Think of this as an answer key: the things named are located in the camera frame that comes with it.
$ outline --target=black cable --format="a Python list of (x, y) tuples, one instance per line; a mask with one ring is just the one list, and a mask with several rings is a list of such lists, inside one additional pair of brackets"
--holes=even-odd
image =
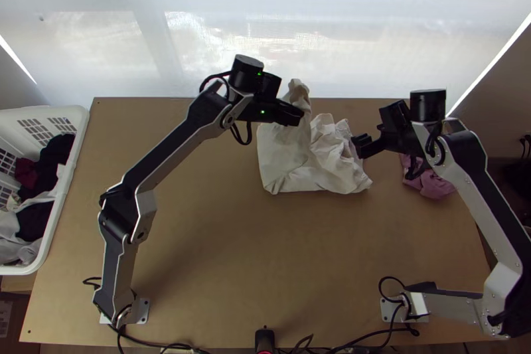
[(240, 135), (240, 130), (238, 130), (238, 126), (233, 124), (230, 126), (230, 132), (232, 133), (232, 136), (234, 139), (240, 144), (240, 145), (249, 145), (253, 140), (253, 130), (251, 126), (251, 122), (247, 122), (247, 140), (242, 140), (242, 136)]
[(116, 333), (116, 347), (118, 347), (118, 351), (120, 352), (120, 354), (124, 354), (123, 349), (121, 348), (121, 344), (120, 344), (120, 337), (121, 337), (121, 333), (120, 331), (118, 331)]
[[(94, 291), (96, 291), (101, 286), (101, 285), (93, 282), (93, 281), (96, 281), (96, 280), (102, 280), (102, 278), (99, 277), (99, 276), (91, 276), (90, 278), (87, 278), (87, 279), (85, 279), (83, 281), (83, 285), (92, 286), (94, 288)], [(129, 335), (127, 335), (125, 333), (125, 325), (122, 326), (120, 329), (116, 329), (113, 325), (110, 325), (110, 324), (109, 324), (109, 327), (114, 332), (116, 332), (116, 335), (117, 335), (117, 337), (116, 337), (116, 339), (117, 339), (116, 340), (116, 346), (117, 346), (118, 351), (120, 352), (120, 354), (123, 354), (123, 348), (122, 348), (121, 343), (120, 343), (120, 339), (122, 337), (124, 339), (126, 339), (126, 340), (132, 341), (133, 343), (136, 343), (136, 344), (139, 344), (139, 345), (142, 345), (142, 346), (145, 346), (145, 347), (154, 347), (154, 348), (158, 348), (158, 349), (163, 349), (162, 353), (166, 352), (166, 350), (168, 350), (168, 349), (182, 349), (182, 350), (193, 350), (193, 351), (196, 351), (199, 354), (210, 354), (206, 350), (199, 349), (199, 348), (196, 348), (196, 347), (192, 347), (192, 346), (184, 344), (184, 343), (170, 343), (170, 344), (164, 345), (164, 344), (160, 344), (160, 343), (152, 343), (152, 342), (149, 342), (149, 341), (137, 339), (137, 338), (129, 336)]]
[(94, 291), (100, 289), (100, 286), (99, 284), (93, 282), (93, 281), (101, 281), (102, 280), (102, 277), (101, 276), (91, 276), (90, 278), (87, 278), (83, 281), (83, 285), (89, 285), (89, 286), (92, 286), (94, 288)]
[(426, 145), (424, 146), (424, 149), (428, 155), (431, 157), (435, 157), (435, 142), (437, 142), (437, 146), (439, 146), (439, 150), (441, 152), (441, 160), (437, 162), (437, 165), (441, 165), (444, 162), (444, 147), (440, 142), (438, 142), (437, 137), (441, 135), (441, 132), (443, 131), (443, 122), (439, 121), (437, 124), (434, 125), (433, 129), (430, 131), (427, 140)]
[[(390, 299), (389, 297), (387, 297), (386, 295), (384, 295), (384, 293), (382, 292), (382, 284), (386, 281), (386, 280), (393, 280), (393, 281), (397, 281), (401, 286), (402, 286), (402, 289), (406, 289), (406, 285), (404, 285), (402, 283), (401, 280), (399, 280), (398, 278), (395, 278), (394, 276), (384, 276), (382, 279), (380, 279), (380, 281), (378, 282), (378, 291), (380, 292), (380, 295), (385, 299), (387, 300), (388, 302), (391, 302), (391, 303), (402, 303), (403, 301), (401, 299)], [(407, 296), (407, 295), (402, 295), (403, 298), (406, 299), (406, 302), (408, 303), (408, 313), (406, 315), (406, 317), (409, 319), (410, 317), (410, 313), (411, 313), (411, 302), (410, 302), (410, 298)]]
[(521, 144), (522, 144), (522, 155), (520, 156), (521, 159), (524, 159), (524, 156), (526, 155), (526, 140), (524, 138), (520, 138), (518, 140)]
[[(393, 312), (393, 315), (391, 317), (391, 323), (390, 323), (390, 326), (388, 329), (384, 329), (384, 330), (381, 330), (381, 331), (375, 331), (375, 332), (371, 332), (371, 333), (367, 333), (366, 335), (363, 335), (362, 337), (359, 337), (358, 339), (355, 339), (355, 340), (352, 340), (352, 341), (349, 341), (348, 343), (344, 344), (344, 345), (341, 345), (339, 347), (335, 347), (333, 349), (331, 349), (328, 353), (326, 354), (335, 354), (337, 353), (338, 351), (341, 351), (341, 350), (344, 350), (344, 349), (369, 349), (369, 350), (381, 350), (383, 349), (385, 346), (387, 346), (387, 343), (389, 343), (389, 340), (391, 340), (391, 336), (393, 334), (393, 332), (396, 332), (396, 331), (399, 331), (398, 329), (403, 329), (404, 331), (410, 331), (413, 335), (416, 335), (413, 333), (413, 331), (415, 331), (416, 333), (419, 333), (416, 329), (413, 329), (413, 328), (398, 328), (398, 329), (393, 329), (393, 324), (394, 324), (394, 319), (396, 317), (396, 314), (398, 313), (398, 310), (400, 308), (404, 307), (404, 303), (403, 302), (400, 302), (400, 304), (396, 307), (396, 309), (394, 310)], [(384, 340), (384, 342), (378, 346), (364, 346), (364, 345), (357, 345), (356, 343), (359, 343), (360, 341), (363, 341), (365, 339), (368, 339), (369, 337), (372, 337), (372, 336), (376, 336), (376, 335), (381, 335), (383, 333), (387, 333), (387, 338)]]
[[(306, 337), (303, 337), (302, 339), (300, 339), (297, 344), (295, 344), (295, 347), (291, 349), (291, 351), (289, 352), (289, 354), (300, 354), (302, 351), (305, 351), (308, 349), (308, 346), (310, 346), (310, 343), (311, 341), (313, 340), (313, 333), (311, 335), (308, 335)], [(299, 349), (300, 345), (302, 343), (306, 342), (306, 345), (302, 348), (302, 349)]]
[(429, 163), (427, 162), (427, 159), (422, 159), (422, 163), (419, 166), (419, 169), (417, 171), (415, 171), (415, 168), (417, 167), (417, 158), (416, 158), (416, 156), (411, 155), (410, 159), (411, 159), (410, 166), (408, 168), (408, 171), (406, 172), (406, 175), (404, 175), (404, 178), (407, 179), (407, 180), (410, 180), (410, 181), (414, 180), (414, 179), (420, 177), (422, 175), (422, 173), (424, 173), (424, 171), (426, 171), (426, 170), (431, 168)]
[(201, 83), (201, 85), (199, 86), (199, 92), (202, 92), (204, 90), (204, 87), (206, 86), (206, 83), (211, 81), (213, 78), (218, 78), (221, 81), (223, 81), (223, 84), (225, 84), (225, 87), (227, 89), (226, 96), (228, 96), (229, 85), (227, 83), (227, 80), (225, 79), (225, 76), (228, 76), (229, 74), (230, 74), (230, 70), (228, 72), (223, 72), (223, 73), (218, 73), (218, 74), (211, 74), (209, 77), (207, 77), (206, 79), (203, 80), (203, 83)]
[(524, 138), (527, 141), (527, 143), (529, 144), (529, 148), (527, 150), (527, 156), (526, 156), (526, 159), (529, 159), (529, 155), (531, 153), (531, 135), (526, 134), (526, 135), (524, 135)]
[[(97, 290), (100, 288), (100, 285), (93, 282), (93, 281), (96, 281), (96, 280), (101, 280), (100, 277), (98, 276), (93, 276), (93, 277), (90, 277), (90, 278), (87, 278), (83, 281), (83, 285), (89, 285), (89, 286), (92, 286), (94, 288), (94, 290)], [(389, 302), (392, 302), (392, 303), (397, 303), (399, 304), (396, 309), (394, 310), (393, 312), (393, 315), (391, 317), (391, 322), (390, 322), (390, 326), (388, 329), (383, 329), (383, 330), (380, 330), (380, 331), (374, 331), (374, 332), (371, 332), (371, 333), (367, 333), (366, 335), (363, 335), (355, 340), (352, 340), (352, 341), (349, 341), (347, 344), (344, 344), (342, 346), (339, 346), (339, 347), (335, 347), (333, 349), (328, 349), (326, 347), (309, 347), (309, 345), (311, 344), (312, 342), (312, 339), (313, 339), (313, 334), (311, 335), (308, 335), (306, 337), (304, 337), (303, 339), (299, 340), (297, 342), (297, 344), (295, 345), (295, 347), (290, 351), (290, 352), (287, 352), (287, 351), (284, 351), (282, 349), (277, 349), (280, 353), (282, 354), (300, 354), (304, 351), (308, 352), (309, 354), (317, 354), (316, 352), (314, 352), (313, 350), (327, 350), (324, 354), (335, 354), (337, 353), (338, 351), (341, 351), (343, 349), (355, 349), (355, 348), (362, 348), (362, 349), (369, 349), (369, 350), (379, 350), (379, 349), (383, 349), (388, 343), (389, 341), (391, 340), (391, 336), (394, 332), (405, 332), (405, 331), (408, 331), (410, 332), (413, 336), (417, 337), (420, 335), (420, 332), (414, 328), (412, 328), (409, 324), (405, 324), (405, 327), (402, 327), (402, 328), (393, 328), (393, 325), (394, 325), (394, 320), (396, 318), (396, 314), (398, 313), (398, 310), (402, 307), (404, 307), (404, 302), (402, 300), (393, 300), (393, 299), (390, 299), (389, 297), (387, 297), (386, 295), (384, 295), (383, 291), (382, 291), (382, 284), (386, 281), (386, 280), (394, 280), (394, 281), (397, 281), (402, 287), (403, 289), (405, 289), (405, 285), (402, 283), (401, 280), (399, 280), (398, 278), (395, 278), (393, 276), (384, 276), (378, 283), (378, 291), (380, 292), (380, 295), (385, 299), (385, 300), (388, 300)], [(406, 295), (404, 295), (407, 303), (408, 303), (408, 314), (410, 312), (410, 306), (411, 306), (411, 303), (408, 299), (408, 297)], [(164, 354), (166, 352), (166, 350), (168, 349), (182, 349), (182, 350), (193, 350), (193, 351), (196, 351), (197, 353), (199, 354), (210, 354), (208, 351), (206, 350), (203, 350), (203, 349), (199, 349), (199, 348), (195, 348), (195, 347), (192, 347), (190, 345), (187, 345), (187, 344), (184, 344), (184, 343), (170, 343), (168, 345), (162, 345), (160, 343), (151, 343), (149, 341), (144, 341), (144, 340), (140, 340), (140, 339), (136, 339), (135, 337), (132, 337), (132, 336), (129, 336), (125, 333), (125, 325), (123, 327), (121, 327), (120, 329), (116, 329), (113, 325), (109, 325), (109, 327), (114, 331), (116, 332), (117, 334), (117, 341), (116, 341), (116, 345), (117, 345), (117, 348), (118, 348), (118, 351), (120, 352), (120, 354), (123, 354), (123, 348), (121, 346), (121, 342), (120, 342), (120, 339), (123, 337), (124, 339), (126, 340), (129, 340), (129, 341), (132, 341), (133, 343), (136, 343), (136, 344), (139, 344), (139, 345), (143, 345), (143, 346), (146, 346), (146, 347), (154, 347), (154, 348), (159, 348), (159, 349), (162, 349), (161, 351), (161, 354)], [(359, 343), (360, 341), (363, 341), (365, 339), (368, 339), (369, 337), (372, 337), (372, 336), (376, 336), (376, 335), (381, 335), (383, 333), (387, 333), (387, 338), (385, 339), (385, 341), (379, 345), (379, 346), (363, 346), (363, 345), (357, 345), (357, 343)], [(300, 348), (301, 344), (303, 344), (304, 342), (306, 342), (306, 344), (304, 345), (304, 347)]]

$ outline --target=crumpled white shirt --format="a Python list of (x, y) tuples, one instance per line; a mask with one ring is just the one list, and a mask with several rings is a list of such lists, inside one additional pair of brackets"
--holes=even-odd
[(279, 192), (361, 192), (372, 184), (350, 141), (348, 121), (331, 114), (311, 120), (309, 89), (299, 79), (282, 98), (304, 111), (299, 125), (262, 124), (257, 130), (258, 163), (264, 189)]

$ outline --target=wall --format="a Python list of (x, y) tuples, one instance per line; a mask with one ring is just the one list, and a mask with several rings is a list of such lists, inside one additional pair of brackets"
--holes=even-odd
[(0, 46), (0, 109), (47, 104), (35, 83)]
[(498, 53), (531, 0), (0, 0), (0, 33), (54, 105), (195, 97), (235, 54), (313, 98), (447, 103)]
[(531, 133), (531, 14), (469, 88), (452, 116), (480, 138), (489, 157), (520, 157)]

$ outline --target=white curtain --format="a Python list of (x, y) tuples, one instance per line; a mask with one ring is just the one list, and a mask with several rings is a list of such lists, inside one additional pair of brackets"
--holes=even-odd
[(0, 35), (52, 104), (195, 96), (234, 55), (300, 78), (314, 97), (447, 108), (495, 57), (531, 0), (0, 0)]

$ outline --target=white cloth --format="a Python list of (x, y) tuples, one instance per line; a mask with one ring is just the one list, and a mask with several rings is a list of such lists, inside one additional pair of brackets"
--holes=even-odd
[(29, 244), (15, 236), (19, 230), (19, 221), (14, 212), (0, 213), (0, 264), (19, 260), (20, 249)]
[(22, 199), (18, 194), (12, 192), (11, 195), (9, 195), (9, 198), (7, 198), (7, 203), (5, 204), (6, 211), (15, 211), (19, 208), (21, 205)]
[(272, 194), (294, 191), (361, 192), (372, 184), (350, 141), (347, 120), (331, 114), (311, 120), (309, 89), (300, 80), (288, 84), (282, 98), (304, 111), (297, 127), (262, 124), (256, 136), (264, 189)]
[[(64, 171), (63, 165), (57, 166), (57, 177), (61, 178)], [(28, 199), (18, 205), (16, 201), (11, 201), (7, 212), (0, 212), (0, 264), (7, 264), (20, 260), (23, 265), (30, 264), (37, 257), (42, 238), (34, 242), (26, 242), (17, 238), (16, 233), (20, 231), (17, 213), (34, 205), (35, 203), (45, 203), (53, 201), (57, 196), (57, 186), (51, 191), (45, 191), (35, 198)]]

